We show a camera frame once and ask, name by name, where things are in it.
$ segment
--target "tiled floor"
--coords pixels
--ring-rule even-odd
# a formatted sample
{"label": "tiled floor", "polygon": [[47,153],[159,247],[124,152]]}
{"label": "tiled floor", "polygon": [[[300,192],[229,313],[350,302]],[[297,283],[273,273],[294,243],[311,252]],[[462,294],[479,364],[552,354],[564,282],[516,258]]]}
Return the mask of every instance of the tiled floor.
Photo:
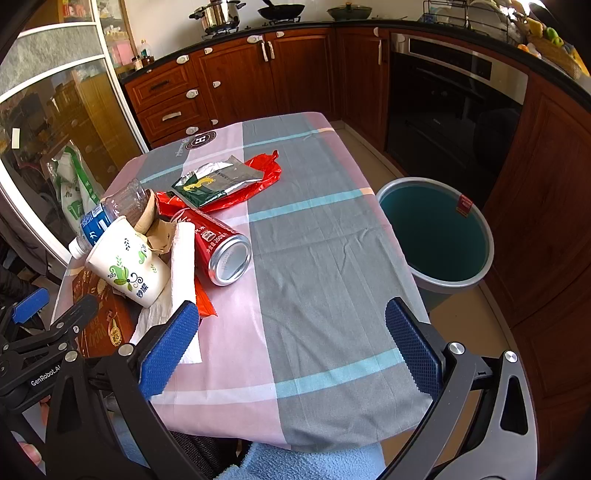
{"label": "tiled floor", "polygon": [[[372,151],[364,146],[350,131],[337,129],[337,133],[374,192],[396,177]],[[491,306],[479,287],[454,295],[431,312],[431,322],[446,341],[463,343],[478,355],[500,356],[509,343]],[[454,457],[478,403],[478,392],[471,392],[464,411],[440,462]],[[405,432],[382,442],[386,463],[390,463],[412,432]]]}

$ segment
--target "paper cup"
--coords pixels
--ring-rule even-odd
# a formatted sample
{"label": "paper cup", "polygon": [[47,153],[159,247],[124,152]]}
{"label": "paper cup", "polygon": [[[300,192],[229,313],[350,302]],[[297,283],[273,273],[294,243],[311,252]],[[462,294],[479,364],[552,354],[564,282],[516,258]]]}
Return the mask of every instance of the paper cup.
{"label": "paper cup", "polygon": [[150,307],[170,279],[168,266],[124,216],[101,235],[86,258],[86,266],[142,307]]}

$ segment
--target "countertop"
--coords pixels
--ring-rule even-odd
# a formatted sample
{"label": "countertop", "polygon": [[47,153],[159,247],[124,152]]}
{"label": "countertop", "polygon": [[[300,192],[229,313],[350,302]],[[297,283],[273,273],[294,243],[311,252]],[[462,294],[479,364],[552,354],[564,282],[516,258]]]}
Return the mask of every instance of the countertop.
{"label": "countertop", "polygon": [[272,25],[268,27],[249,28],[248,30],[240,30],[236,33],[222,35],[220,37],[212,38],[210,40],[204,40],[189,47],[182,48],[173,53],[170,53],[162,58],[156,60],[153,64],[145,67],[137,72],[133,72],[127,75],[125,78],[120,79],[122,85],[134,80],[143,75],[150,68],[158,67],[169,61],[176,60],[181,55],[192,53],[201,48],[211,47],[213,45],[228,41],[235,40],[237,38],[249,37],[250,35],[261,35],[270,33],[278,30],[295,30],[298,28],[314,28],[314,27],[381,27],[381,28],[400,28],[405,30],[413,30],[416,32],[428,32],[440,35],[445,35],[450,38],[456,38],[463,40],[474,45],[488,48],[496,51],[499,54],[509,57],[519,63],[524,64],[532,71],[546,78],[550,82],[568,93],[577,103],[582,105],[587,111],[591,112],[591,95],[590,93],[581,87],[572,78],[566,75],[556,67],[539,60],[538,58],[530,55],[527,52],[521,51],[508,43],[500,40],[488,37],[483,34],[465,29],[458,28],[451,25],[441,24],[428,24],[418,21],[408,20],[360,20],[360,21],[323,21],[323,22],[299,22],[293,24],[280,24]]}

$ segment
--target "gray trash bin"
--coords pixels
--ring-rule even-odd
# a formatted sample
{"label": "gray trash bin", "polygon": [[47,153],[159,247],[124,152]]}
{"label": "gray trash bin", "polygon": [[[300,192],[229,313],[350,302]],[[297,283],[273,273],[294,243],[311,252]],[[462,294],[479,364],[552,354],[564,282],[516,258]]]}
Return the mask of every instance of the gray trash bin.
{"label": "gray trash bin", "polygon": [[491,229],[476,206],[456,211],[461,193],[439,181],[406,177],[377,195],[430,312],[477,285],[492,264]]}

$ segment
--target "bottle cap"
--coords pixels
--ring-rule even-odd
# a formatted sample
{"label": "bottle cap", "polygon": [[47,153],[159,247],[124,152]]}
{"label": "bottle cap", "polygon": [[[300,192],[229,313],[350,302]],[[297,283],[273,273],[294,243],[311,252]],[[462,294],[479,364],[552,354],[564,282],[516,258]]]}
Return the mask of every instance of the bottle cap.
{"label": "bottle cap", "polygon": [[77,260],[81,259],[86,255],[86,252],[81,249],[80,245],[78,245],[77,238],[70,242],[70,245],[68,245],[68,250],[70,251],[72,256]]}

